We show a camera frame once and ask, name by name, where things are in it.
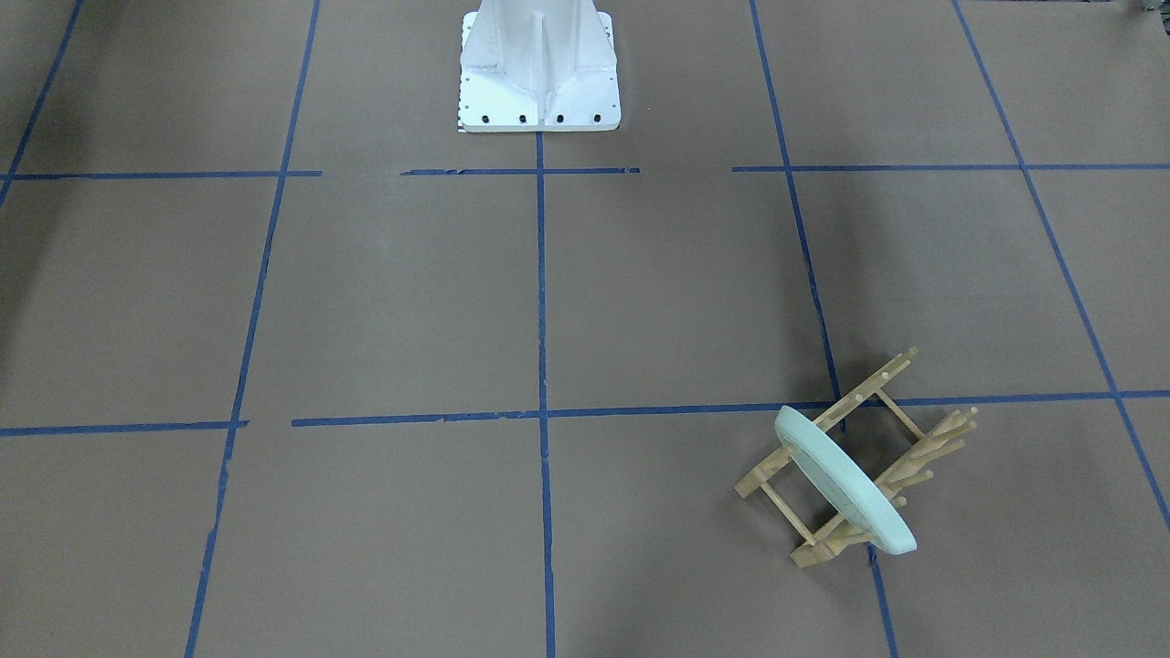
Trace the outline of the light green round plate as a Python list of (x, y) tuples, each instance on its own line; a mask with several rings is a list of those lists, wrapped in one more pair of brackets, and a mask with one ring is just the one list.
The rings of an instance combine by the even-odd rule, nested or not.
[(918, 540), (878, 484), (837, 446), (823, 429), (793, 407), (782, 407), (773, 421), (782, 447), (794, 466), (848, 525), (846, 536), (902, 555), (918, 549)]

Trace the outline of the wooden dish rack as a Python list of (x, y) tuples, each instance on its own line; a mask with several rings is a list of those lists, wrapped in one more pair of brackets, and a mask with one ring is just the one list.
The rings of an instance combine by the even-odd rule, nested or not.
[[(844, 424), (846, 418), (856, 412), (856, 409), (862, 407), (866, 400), (878, 400), (878, 404), (893, 412), (904, 429), (909, 430), (911, 443), (894, 462), (878, 475), (869, 478), (874, 484), (878, 484), (878, 488), (880, 488), (885, 496), (888, 496), (896, 510), (906, 503), (902, 491), (907, 491), (907, 488), (915, 486), (915, 484), (924, 484), (932, 479), (932, 471), (928, 467), (929, 462), (962, 448), (964, 446), (963, 436), (969, 430), (976, 429), (973, 417), (976, 417), (977, 407), (956, 409), (956, 411), (950, 412), (942, 420), (937, 421), (932, 429), (920, 429), (918, 424), (911, 420), (911, 417), (907, 416), (903, 409), (899, 406), (899, 403), (887, 393), (887, 385), (896, 376), (901, 375), (907, 366), (910, 366), (911, 361), (917, 355), (918, 349), (916, 348), (895, 354), (883, 366), (879, 366), (878, 370), (860, 384), (856, 384), (856, 388), (844, 395), (844, 398), (838, 399), (826, 411), (815, 416), (815, 418), (807, 417), (811, 421), (815, 421), (815, 425), (823, 429), (830, 437), (830, 430)], [(835, 510), (833, 516), (824, 522), (824, 525), (819, 525), (819, 528), (812, 529), (778, 495), (777, 491), (772, 487), (771, 479), (782, 468), (794, 465), (791, 451), (782, 447), (782, 443), (778, 441), (778, 444), (779, 446), (772, 453), (760, 459), (760, 462), (757, 462), (752, 469), (749, 469), (748, 473), (739, 478), (739, 481), (735, 484), (734, 491), (742, 499), (746, 499), (746, 496), (756, 492), (764, 493), (777, 510), (782, 513), (787, 525), (792, 525), (794, 532), (801, 535), (801, 544), (790, 554), (794, 566), (799, 568), (823, 566), (823, 563), (831, 561), (831, 558), (839, 557), (851, 546), (868, 543), (856, 537), (849, 539), (846, 536), (848, 525), (845, 525), (844, 518), (833, 507), (833, 510)]]

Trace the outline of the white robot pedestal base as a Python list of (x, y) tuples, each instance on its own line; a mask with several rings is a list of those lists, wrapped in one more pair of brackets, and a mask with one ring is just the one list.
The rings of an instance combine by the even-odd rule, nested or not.
[(461, 23), (464, 133), (614, 131), (614, 25), (593, 1), (482, 1)]

